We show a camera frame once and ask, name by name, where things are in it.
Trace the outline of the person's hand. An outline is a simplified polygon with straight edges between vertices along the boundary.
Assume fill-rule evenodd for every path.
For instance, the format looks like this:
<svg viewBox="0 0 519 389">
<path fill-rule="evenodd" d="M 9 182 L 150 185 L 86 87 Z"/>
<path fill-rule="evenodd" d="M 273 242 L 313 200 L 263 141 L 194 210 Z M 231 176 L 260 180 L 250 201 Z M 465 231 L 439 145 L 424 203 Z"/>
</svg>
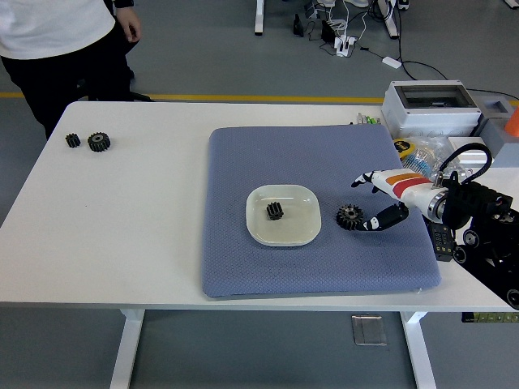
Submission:
<svg viewBox="0 0 519 389">
<path fill-rule="evenodd" d="M 141 22 L 132 7 L 117 8 L 116 18 L 125 33 L 126 39 L 129 42 L 135 43 L 141 39 Z"/>
</svg>

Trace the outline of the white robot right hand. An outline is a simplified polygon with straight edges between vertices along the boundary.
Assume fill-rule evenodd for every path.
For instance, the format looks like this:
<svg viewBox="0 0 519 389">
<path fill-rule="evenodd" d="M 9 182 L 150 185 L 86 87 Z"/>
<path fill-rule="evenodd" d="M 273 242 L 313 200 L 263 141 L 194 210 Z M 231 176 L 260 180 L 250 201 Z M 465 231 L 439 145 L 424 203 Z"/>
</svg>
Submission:
<svg viewBox="0 0 519 389">
<path fill-rule="evenodd" d="M 411 169 L 371 171 L 357 177 L 351 186 L 356 187 L 367 182 L 373 185 L 373 193 L 380 190 L 397 203 L 358 224 L 356 230 L 382 231 L 391 228 L 406 219 L 409 210 L 414 207 L 428 220 L 437 223 L 442 221 L 447 190 L 435 187 L 422 174 Z"/>
</svg>

